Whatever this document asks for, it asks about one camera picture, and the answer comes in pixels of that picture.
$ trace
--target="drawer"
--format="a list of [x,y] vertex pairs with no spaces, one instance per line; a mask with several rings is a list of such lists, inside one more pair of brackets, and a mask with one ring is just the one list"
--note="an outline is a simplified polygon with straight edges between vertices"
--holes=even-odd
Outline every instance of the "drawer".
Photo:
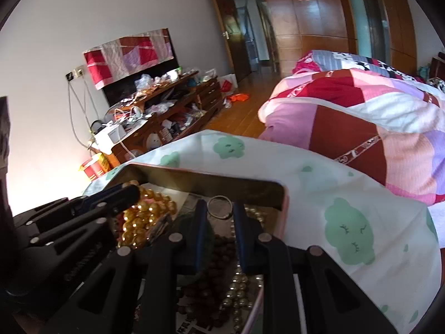
[[221,91],[216,89],[208,94],[205,97],[201,98],[202,108],[204,110],[208,110],[215,105],[215,103],[219,100],[222,100]]
[[208,94],[211,94],[215,89],[220,89],[219,83],[216,79],[208,86],[206,86],[202,91],[198,93],[201,99],[205,98]]

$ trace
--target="bed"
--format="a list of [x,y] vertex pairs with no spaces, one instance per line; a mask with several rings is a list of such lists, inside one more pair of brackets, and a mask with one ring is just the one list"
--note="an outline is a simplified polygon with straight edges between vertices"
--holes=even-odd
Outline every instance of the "bed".
[[260,139],[311,150],[425,203],[445,247],[445,93],[346,53],[311,51],[293,72],[259,110]]

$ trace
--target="pink patchwork quilt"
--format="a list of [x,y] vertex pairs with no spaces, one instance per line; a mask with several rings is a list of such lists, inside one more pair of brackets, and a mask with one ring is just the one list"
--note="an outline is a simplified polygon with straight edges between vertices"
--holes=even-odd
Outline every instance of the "pink patchwork quilt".
[[445,200],[445,94],[356,68],[283,79],[260,139],[311,150],[428,205]]

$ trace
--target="wooden door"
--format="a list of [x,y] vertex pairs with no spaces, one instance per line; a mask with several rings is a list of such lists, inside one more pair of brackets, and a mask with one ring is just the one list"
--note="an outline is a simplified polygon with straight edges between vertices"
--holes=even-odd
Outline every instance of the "wooden door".
[[391,65],[410,75],[417,72],[416,34],[408,0],[383,0],[391,39]]
[[229,61],[237,81],[240,81],[251,73],[251,67],[244,35],[239,27],[235,1],[214,0],[214,4],[221,27],[222,39],[226,42]]

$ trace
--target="wooden cabinet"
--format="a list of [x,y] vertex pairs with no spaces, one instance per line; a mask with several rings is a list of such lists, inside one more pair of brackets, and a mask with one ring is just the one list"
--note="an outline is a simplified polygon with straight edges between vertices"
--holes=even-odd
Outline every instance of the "wooden cabinet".
[[[201,83],[194,88],[188,88],[188,90],[190,92],[180,98],[168,111],[159,115],[155,114],[142,126],[134,128],[132,132],[127,133],[127,136],[122,141],[123,145],[116,144],[111,148],[112,154],[105,156],[113,168],[132,158],[127,149],[135,155],[141,155],[148,152],[150,150],[149,136],[152,133],[156,133],[159,136],[161,145],[167,144],[168,141],[166,141],[165,137],[162,135],[161,123],[165,119],[169,119],[172,115],[182,111],[182,109],[190,103],[195,102],[199,109],[205,110],[205,113],[203,116],[196,119],[189,127],[184,129],[179,135],[175,136],[173,139],[174,141],[201,130],[212,116],[223,108],[225,94],[221,93],[219,82],[216,78]],[[98,148],[92,148],[92,151],[95,153],[100,152]]]
[[417,70],[416,34],[408,0],[383,0],[391,39],[391,65],[415,74]]
[[279,49],[282,75],[312,49],[350,52],[353,29],[347,28],[342,0],[267,0]]

